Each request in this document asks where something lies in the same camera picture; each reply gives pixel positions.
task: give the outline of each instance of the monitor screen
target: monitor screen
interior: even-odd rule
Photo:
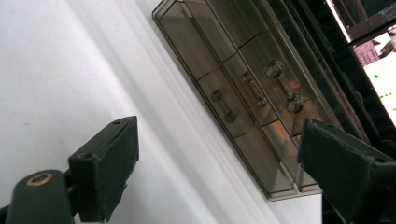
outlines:
[[[396,18],[395,0],[326,0],[326,2],[348,42]]]
[[[354,46],[354,52],[396,125],[396,25],[374,39]]]

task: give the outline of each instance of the white surface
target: white surface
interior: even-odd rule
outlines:
[[[110,223],[320,223],[319,195],[265,200],[151,19],[158,4],[0,1],[0,206],[137,115],[140,161]]]

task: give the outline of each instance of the white wall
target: white wall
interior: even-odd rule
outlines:
[[[110,223],[320,223],[319,195],[265,199],[151,19],[159,3],[0,1],[0,206],[137,115],[140,161]]]

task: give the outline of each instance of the clear plastic case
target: clear plastic case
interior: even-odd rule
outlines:
[[[305,118],[337,120],[268,3],[163,0],[153,19],[267,197],[320,192],[300,134]]]

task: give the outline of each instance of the mounting screw hole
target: mounting screw hole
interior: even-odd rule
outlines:
[[[29,187],[38,187],[43,184],[46,184],[51,179],[52,179],[52,174],[44,173],[40,175],[35,175],[26,182],[26,185]]]

